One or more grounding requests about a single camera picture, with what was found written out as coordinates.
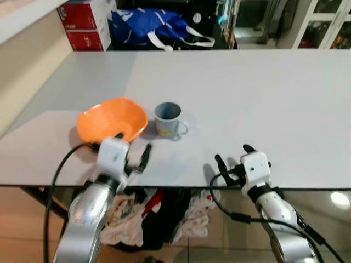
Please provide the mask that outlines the cream crumpled cloth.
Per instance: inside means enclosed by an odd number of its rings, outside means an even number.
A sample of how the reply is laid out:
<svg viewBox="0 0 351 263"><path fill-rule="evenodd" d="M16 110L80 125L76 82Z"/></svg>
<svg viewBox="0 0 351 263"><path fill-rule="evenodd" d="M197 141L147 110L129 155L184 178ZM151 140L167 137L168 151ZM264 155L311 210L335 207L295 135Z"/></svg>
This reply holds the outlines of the cream crumpled cloth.
<svg viewBox="0 0 351 263"><path fill-rule="evenodd" d="M141 247L143 238L144 205L138 203L135 195L118 195L109 210L105 228L100 233L100 241L105 245L118 243Z"/></svg>

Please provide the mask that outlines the grey ceramic mug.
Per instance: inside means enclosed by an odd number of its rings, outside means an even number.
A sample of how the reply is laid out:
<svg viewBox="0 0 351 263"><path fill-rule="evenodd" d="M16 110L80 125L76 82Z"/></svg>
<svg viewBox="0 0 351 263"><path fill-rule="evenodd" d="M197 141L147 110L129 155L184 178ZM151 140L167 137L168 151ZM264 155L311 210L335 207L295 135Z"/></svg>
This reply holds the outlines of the grey ceramic mug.
<svg viewBox="0 0 351 263"><path fill-rule="evenodd" d="M155 125L158 135L178 140L190 131L190 126L181 121L182 108L173 102L163 102L155 107Z"/></svg>

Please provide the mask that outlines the black laundry basket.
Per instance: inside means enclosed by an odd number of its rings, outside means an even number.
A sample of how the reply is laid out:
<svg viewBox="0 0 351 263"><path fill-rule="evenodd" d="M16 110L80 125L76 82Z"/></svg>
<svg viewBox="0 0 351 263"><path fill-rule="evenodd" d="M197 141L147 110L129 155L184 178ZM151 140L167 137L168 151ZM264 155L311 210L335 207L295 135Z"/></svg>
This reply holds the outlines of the black laundry basket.
<svg viewBox="0 0 351 263"><path fill-rule="evenodd" d="M141 188L141 190L128 190L125 195L135 195L136 201L145 205L156 190L163 188ZM157 213L149 213L143 219L142 229L144 243L141 247L118 243L113 246L124 252L135 253L144 250L160 250L164 245L170 244L176 226L185 215L188 203L190 203L192 190L176 190L166 188L165 197L161 201L160 210Z"/></svg>

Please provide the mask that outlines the white glass door cabinet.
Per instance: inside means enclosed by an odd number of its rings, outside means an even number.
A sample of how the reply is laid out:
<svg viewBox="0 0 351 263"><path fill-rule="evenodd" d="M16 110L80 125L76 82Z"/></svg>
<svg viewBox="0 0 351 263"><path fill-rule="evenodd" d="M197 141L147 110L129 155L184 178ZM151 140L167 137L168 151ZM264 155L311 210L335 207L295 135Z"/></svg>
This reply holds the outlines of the white glass door cabinet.
<svg viewBox="0 0 351 263"><path fill-rule="evenodd" d="M351 0L297 0L279 49L351 49Z"/></svg>

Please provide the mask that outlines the red garment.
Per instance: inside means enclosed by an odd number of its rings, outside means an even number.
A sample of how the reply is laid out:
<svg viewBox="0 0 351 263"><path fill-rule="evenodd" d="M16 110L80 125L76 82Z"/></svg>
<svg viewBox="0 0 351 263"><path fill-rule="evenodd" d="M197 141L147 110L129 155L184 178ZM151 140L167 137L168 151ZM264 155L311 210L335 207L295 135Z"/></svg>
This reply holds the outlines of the red garment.
<svg viewBox="0 0 351 263"><path fill-rule="evenodd" d="M164 190L156 190L155 195L148 200L142 212L142 218L145 219L149 213L157 213L160 210L161 201L165 197Z"/></svg>

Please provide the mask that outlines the orange plastic bowl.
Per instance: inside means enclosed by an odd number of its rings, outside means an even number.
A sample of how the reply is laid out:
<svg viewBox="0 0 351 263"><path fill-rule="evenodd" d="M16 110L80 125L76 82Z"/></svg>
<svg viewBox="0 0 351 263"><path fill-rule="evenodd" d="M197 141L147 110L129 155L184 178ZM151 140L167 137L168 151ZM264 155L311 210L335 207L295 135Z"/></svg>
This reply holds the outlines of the orange plastic bowl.
<svg viewBox="0 0 351 263"><path fill-rule="evenodd" d="M122 135L132 142L148 126L145 110L127 97L102 102L77 116L77 132L83 142L102 142Z"/></svg>

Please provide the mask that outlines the white crumpled cloth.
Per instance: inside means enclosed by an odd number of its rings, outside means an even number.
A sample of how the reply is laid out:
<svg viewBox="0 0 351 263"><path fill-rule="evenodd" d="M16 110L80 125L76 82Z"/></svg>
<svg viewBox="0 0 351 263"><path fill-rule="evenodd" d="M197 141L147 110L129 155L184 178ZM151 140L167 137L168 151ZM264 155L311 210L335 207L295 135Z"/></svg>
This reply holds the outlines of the white crumpled cloth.
<svg viewBox="0 0 351 263"><path fill-rule="evenodd" d="M191 196L188 208L176 226L171 244L178 243L181 238L208 237L208 213L217 208L209 190L198 190Z"/></svg>

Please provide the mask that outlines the white counter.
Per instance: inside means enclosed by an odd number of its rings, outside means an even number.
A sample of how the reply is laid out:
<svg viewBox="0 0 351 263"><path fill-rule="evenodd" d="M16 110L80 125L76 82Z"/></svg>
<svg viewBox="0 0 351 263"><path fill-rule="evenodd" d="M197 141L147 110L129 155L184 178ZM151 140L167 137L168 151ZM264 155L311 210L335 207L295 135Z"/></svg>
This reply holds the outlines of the white counter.
<svg viewBox="0 0 351 263"><path fill-rule="evenodd" d="M68 0L0 0L0 45Z"/></svg>

